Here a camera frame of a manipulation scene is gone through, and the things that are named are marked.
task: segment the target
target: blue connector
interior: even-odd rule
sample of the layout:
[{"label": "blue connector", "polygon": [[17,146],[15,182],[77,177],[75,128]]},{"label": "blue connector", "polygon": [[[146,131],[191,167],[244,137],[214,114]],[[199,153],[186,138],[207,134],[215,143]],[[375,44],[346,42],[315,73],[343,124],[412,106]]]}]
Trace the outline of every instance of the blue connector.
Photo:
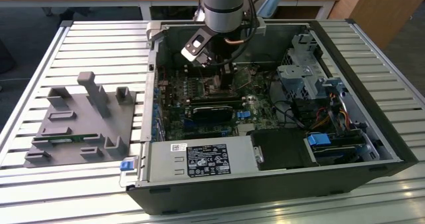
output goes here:
[{"label": "blue connector", "polygon": [[122,161],[119,165],[121,171],[131,171],[134,170],[134,162],[133,161]]},{"label": "blue connector", "polygon": [[235,116],[239,119],[248,118],[250,117],[250,111],[236,112]]},{"label": "blue connector", "polygon": [[306,140],[310,146],[330,144],[328,136],[324,133],[311,133]]},{"label": "blue connector", "polygon": [[119,164],[121,172],[134,170],[134,167],[137,166],[137,161],[138,156],[123,158]]}]

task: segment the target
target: slotted aluminum table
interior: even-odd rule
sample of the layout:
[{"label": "slotted aluminum table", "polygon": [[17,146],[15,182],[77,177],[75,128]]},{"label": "slotted aluminum table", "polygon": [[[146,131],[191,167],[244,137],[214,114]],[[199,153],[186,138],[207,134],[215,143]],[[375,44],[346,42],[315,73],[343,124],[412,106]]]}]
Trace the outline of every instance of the slotted aluminum table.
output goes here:
[{"label": "slotted aluminum table", "polygon": [[[118,184],[119,162],[25,169],[25,152],[49,106],[49,87],[85,92],[75,82],[79,71],[94,72],[105,91],[127,86],[137,92],[130,154],[139,152],[146,22],[74,22],[58,29],[0,134],[0,223],[422,223],[423,98],[355,24],[339,20],[320,25],[415,154],[415,166],[346,194],[170,216],[149,216],[126,196]],[[324,63],[338,76],[332,62]]]}]

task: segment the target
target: warning label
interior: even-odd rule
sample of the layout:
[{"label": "warning label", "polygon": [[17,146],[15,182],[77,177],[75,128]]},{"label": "warning label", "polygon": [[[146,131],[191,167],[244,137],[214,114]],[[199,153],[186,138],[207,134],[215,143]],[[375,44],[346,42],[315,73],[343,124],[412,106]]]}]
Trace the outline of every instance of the warning label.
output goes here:
[{"label": "warning label", "polygon": [[186,147],[190,178],[230,173],[225,144]]}]

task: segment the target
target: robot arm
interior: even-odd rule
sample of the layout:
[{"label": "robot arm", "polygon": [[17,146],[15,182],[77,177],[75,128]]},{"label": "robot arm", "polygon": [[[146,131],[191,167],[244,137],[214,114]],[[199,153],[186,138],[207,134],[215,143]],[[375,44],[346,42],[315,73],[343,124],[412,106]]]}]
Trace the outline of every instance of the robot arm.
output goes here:
[{"label": "robot arm", "polygon": [[[195,66],[230,63],[243,52],[246,43],[255,33],[256,14],[270,17],[278,1],[264,0],[256,13],[252,0],[202,0],[198,12],[205,13],[205,26],[197,30],[181,50],[185,58]],[[248,7],[248,23],[242,22],[243,3]],[[246,28],[246,38],[240,39],[240,30]]]}]

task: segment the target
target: blue latch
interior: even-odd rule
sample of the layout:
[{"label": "blue latch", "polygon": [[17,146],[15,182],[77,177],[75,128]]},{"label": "blue latch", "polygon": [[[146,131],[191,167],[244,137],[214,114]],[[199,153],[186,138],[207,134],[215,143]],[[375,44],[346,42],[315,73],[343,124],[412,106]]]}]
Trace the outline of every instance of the blue latch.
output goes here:
[{"label": "blue latch", "polygon": [[235,116],[239,119],[248,118],[250,117],[250,111],[236,112]]},{"label": "blue latch", "polygon": [[134,170],[134,161],[122,161],[119,165],[119,170],[121,171],[131,171]]},{"label": "blue latch", "polygon": [[330,144],[328,136],[324,133],[312,133],[307,136],[306,140],[310,146]]}]

